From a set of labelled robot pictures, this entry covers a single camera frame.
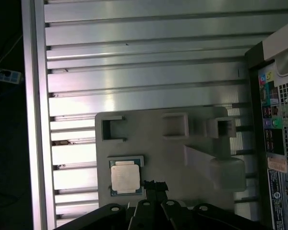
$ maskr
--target power strip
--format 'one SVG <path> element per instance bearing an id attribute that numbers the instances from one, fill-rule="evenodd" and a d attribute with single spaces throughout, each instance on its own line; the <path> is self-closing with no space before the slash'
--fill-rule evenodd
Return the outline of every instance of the power strip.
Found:
<path id="1" fill-rule="evenodd" d="M 0 81 L 2 82 L 7 82 L 7 83 L 12 83 L 12 84 L 19 84 L 20 82 L 22 82 L 23 78 L 22 78 L 22 74 L 20 72 L 16 72 L 16 71 L 11 71 L 8 69 L 0 69 L 0 71 L 9 71 L 11 72 L 10 76 L 6 77 L 3 73 L 0 74 Z"/>

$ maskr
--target label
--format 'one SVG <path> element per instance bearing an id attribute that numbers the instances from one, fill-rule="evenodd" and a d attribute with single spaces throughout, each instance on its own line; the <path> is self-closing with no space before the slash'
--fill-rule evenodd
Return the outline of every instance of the label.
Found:
<path id="1" fill-rule="evenodd" d="M 268 169 L 268 180 L 273 229 L 285 230 L 280 173 L 275 170 Z"/>
<path id="2" fill-rule="evenodd" d="M 268 157 L 268 168 L 281 173 L 287 173 L 287 161 L 281 158 Z"/>
<path id="3" fill-rule="evenodd" d="M 274 76 L 273 76 L 272 71 L 265 73 L 265 80 L 266 80 L 266 82 L 270 82 L 270 81 L 274 80 Z"/>

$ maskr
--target usb port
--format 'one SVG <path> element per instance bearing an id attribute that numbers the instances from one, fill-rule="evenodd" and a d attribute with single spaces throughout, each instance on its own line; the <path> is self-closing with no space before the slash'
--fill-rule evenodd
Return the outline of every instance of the usb port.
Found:
<path id="1" fill-rule="evenodd" d="M 268 116 L 268 110 L 266 107 L 263 107 L 264 117 Z"/>
<path id="2" fill-rule="evenodd" d="M 268 107 L 268 115 L 271 116 L 272 112 L 271 112 L 271 107 Z"/>
<path id="3" fill-rule="evenodd" d="M 266 145 L 266 147 L 267 147 L 267 151 L 269 152 L 269 151 L 271 150 L 270 142 L 267 141 L 267 142 L 265 143 L 265 145 Z"/>
<path id="4" fill-rule="evenodd" d="M 265 138 L 270 139 L 269 130 L 265 130 Z"/>
<path id="5" fill-rule="evenodd" d="M 270 146 L 271 146 L 271 152 L 274 150 L 274 143 L 273 142 L 270 142 Z"/>

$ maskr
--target square slot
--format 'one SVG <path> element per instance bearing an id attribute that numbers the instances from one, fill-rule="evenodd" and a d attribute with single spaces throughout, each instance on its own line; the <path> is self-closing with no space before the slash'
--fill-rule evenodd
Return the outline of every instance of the square slot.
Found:
<path id="1" fill-rule="evenodd" d="M 125 125 L 126 121 L 122 116 L 105 117 L 102 120 L 102 139 L 125 141 Z"/>
<path id="2" fill-rule="evenodd" d="M 163 114 L 162 136 L 164 139 L 188 138 L 188 115 L 186 113 Z"/>
<path id="3" fill-rule="evenodd" d="M 218 117 L 210 119 L 206 122 L 206 127 L 206 136 L 208 137 L 236 137 L 236 124 L 235 119 L 232 117 Z"/>

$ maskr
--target dark background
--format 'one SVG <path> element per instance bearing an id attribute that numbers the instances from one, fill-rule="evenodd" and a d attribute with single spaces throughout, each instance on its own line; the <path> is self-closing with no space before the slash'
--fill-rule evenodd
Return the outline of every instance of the dark background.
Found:
<path id="1" fill-rule="evenodd" d="M 11 37 L 4 53 L 22 33 L 20 2 L 0 0 L 0 49 Z M 22 39 L 0 67 L 24 74 Z M 0 82 L 0 93 L 11 87 Z M 9 229 L 33 229 L 24 84 L 0 99 L 0 230 Z"/>

